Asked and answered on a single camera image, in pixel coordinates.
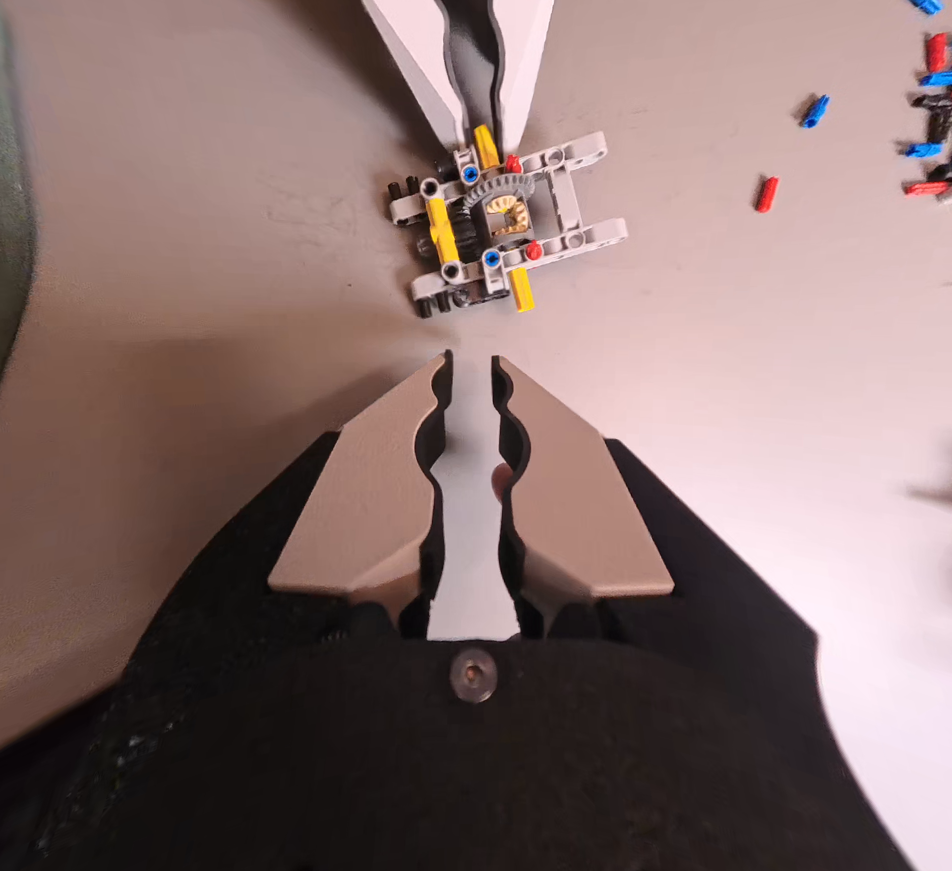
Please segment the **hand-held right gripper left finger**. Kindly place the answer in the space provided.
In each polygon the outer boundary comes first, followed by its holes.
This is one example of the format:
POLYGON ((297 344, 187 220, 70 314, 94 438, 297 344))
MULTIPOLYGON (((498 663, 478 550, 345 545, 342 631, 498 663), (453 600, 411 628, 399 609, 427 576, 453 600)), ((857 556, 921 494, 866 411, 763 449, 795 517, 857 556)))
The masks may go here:
POLYGON ((443 495, 451 351, 347 422, 268 576, 272 590, 429 614, 445 564, 443 495))

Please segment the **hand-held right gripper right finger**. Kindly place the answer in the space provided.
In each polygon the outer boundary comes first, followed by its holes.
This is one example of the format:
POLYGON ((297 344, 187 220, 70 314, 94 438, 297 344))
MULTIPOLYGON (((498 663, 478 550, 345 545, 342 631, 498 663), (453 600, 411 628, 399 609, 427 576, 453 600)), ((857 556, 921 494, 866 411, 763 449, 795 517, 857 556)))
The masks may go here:
POLYGON ((672 579, 601 433, 509 359, 491 364, 502 490, 499 566, 521 620, 667 597, 672 579))

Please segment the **small grey lego differential assembly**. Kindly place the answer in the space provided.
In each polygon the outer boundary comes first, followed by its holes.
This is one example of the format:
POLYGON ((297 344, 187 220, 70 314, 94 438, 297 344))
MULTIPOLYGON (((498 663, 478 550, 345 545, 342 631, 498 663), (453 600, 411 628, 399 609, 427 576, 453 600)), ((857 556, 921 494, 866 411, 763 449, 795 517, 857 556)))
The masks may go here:
POLYGON ((601 132, 535 152, 507 153, 481 124, 471 143, 482 163, 474 187, 459 181, 454 152, 434 176, 408 176, 387 186, 391 222, 419 228, 417 251, 435 265, 410 285, 419 317, 506 299, 518 313, 530 312, 531 272, 627 239, 621 218, 585 223, 576 193, 575 172, 607 154, 601 132))

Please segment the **pile of blue yellow pins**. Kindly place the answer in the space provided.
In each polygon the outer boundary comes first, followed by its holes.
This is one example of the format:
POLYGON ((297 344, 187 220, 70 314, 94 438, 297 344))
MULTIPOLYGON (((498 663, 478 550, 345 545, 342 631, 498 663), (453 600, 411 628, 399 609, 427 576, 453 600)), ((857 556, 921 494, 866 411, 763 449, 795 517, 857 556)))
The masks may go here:
POLYGON ((907 144, 902 155, 924 163, 922 179, 905 185, 908 197, 929 197, 942 206, 951 203, 951 44, 950 33, 928 36, 924 43, 924 68, 918 92, 910 97, 912 108, 924 115, 924 138, 907 144))

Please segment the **person's green sweatshirt torso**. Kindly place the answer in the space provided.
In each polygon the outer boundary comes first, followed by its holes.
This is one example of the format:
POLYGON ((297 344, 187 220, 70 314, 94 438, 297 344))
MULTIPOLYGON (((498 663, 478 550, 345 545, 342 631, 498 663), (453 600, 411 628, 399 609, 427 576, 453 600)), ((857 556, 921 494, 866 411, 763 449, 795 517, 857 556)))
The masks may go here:
POLYGON ((16 49, 1 18, 1 374, 29 304, 37 253, 37 214, 27 154, 16 49))

